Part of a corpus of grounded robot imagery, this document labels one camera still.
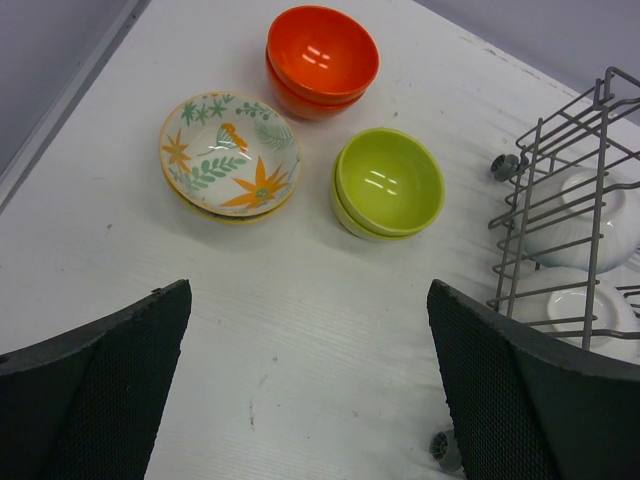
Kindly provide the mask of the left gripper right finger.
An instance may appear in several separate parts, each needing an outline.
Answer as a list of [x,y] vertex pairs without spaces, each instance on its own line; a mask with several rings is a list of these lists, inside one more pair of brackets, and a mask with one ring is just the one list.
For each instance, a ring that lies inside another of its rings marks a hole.
[[556,340],[441,280],[426,308],[467,478],[638,478],[638,366]]

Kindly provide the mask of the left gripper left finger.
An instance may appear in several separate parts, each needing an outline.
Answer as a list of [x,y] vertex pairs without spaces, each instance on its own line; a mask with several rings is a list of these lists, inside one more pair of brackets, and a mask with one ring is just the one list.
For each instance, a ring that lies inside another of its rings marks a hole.
[[144,478],[191,305],[181,279],[2,354],[2,478]]

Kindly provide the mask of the white bowl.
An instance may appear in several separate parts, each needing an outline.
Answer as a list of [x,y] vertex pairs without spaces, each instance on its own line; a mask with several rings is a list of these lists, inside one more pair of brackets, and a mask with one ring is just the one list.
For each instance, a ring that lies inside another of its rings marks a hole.
[[[639,194],[623,189],[614,174],[603,179],[596,272],[624,264],[639,246]],[[571,168],[532,187],[529,212],[525,197],[516,204],[514,230],[525,230],[525,255],[546,267],[588,270],[591,259],[596,171]]]
[[[511,317],[545,333],[580,333],[587,305],[587,287],[582,283],[587,277],[585,271],[568,267],[545,268],[525,275],[518,281],[517,291],[539,293],[516,298]],[[595,287],[593,314],[594,331],[639,331],[639,320],[631,306],[621,292],[604,280]]]

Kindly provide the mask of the beige blue patterned bowl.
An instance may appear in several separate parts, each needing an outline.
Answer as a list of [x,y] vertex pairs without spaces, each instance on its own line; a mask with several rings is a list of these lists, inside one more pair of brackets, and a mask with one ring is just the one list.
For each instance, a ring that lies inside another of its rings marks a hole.
[[261,214],[255,214],[255,215],[249,215],[249,216],[245,216],[245,217],[236,217],[236,216],[229,216],[229,215],[221,215],[221,214],[217,214],[217,213],[213,213],[210,212],[208,210],[205,210],[199,206],[197,206],[196,204],[194,204],[193,202],[191,202],[190,200],[188,200],[184,195],[182,195],[172,184],[168,179],[165,179],[165,183],[168,186],[168,188],[170,189],[170,191],[176,196],[176,198],[183,204],[185,205],[188,209],[192,210],[193,212],[202,215],[206,218],[209,218],[215,222],[218,223],[222,223],[222,224],[228,224],[228,225],[242,225],[242,224],[251,224],[251,223],[255,223],[258,221],[261,221],[263,219],[266,219],[272,215],[274,215],[276,212],[278,212],[279,210],[283,209],[284,206],[288,203],[289,199],[284,200],[280,205],[278,205],[277,207],[274,207],[273,209],[261,213]]

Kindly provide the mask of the lime green bowl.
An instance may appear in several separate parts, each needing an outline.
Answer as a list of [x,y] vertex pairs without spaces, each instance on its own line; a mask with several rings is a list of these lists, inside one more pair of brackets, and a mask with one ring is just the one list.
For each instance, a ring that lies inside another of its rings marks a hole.
[[434,156],[415,138],[390,128],[352,137],[336,158],[335,183],[348,214],[381,236],[421,232],[437,219],[445,201]]
[[401,240],[406,240],[414,236],[418,236],[421,232],[403,235],[403,236],[392,236],[392,235],[381,235],[375,233],[371,230],[368,230],[361,226],[356,222],[354,218],[350,216],[345,207],[343,206],[336,185],[336,180],[334,178],[331,179],[331,194],[330,194],[331,206],[333,213],[338,220],[338,222],[352,235],[371,242],[396,242]]

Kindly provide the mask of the floral patterned bowl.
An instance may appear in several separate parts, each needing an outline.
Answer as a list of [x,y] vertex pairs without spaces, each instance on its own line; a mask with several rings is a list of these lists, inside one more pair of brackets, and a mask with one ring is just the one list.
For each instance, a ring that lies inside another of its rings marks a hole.
[[183,101],[159,134],[165,178],[213,213],[261,214],[289,199],[302,154],[289,123],[269,105],[236,92]]

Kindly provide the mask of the orange bowl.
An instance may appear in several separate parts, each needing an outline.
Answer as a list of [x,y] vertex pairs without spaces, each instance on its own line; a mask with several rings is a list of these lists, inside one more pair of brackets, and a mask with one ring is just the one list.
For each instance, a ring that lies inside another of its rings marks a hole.
[[266,51],[279,79],[315,103],[341,104],[362,95],[380,65],[376,43],[361,24],[319,5],[279,14],[269,28]]
[[341,104],[321,104],[307,100],[294,93],[278,77],[271,60],[269,59],[268,53],[265,53],[265,62],[267,78],[274,98],[282,109],[297,118],[310,121],[329,119],[348,110],[363,97],[363,94],[361,94],[354,99]]

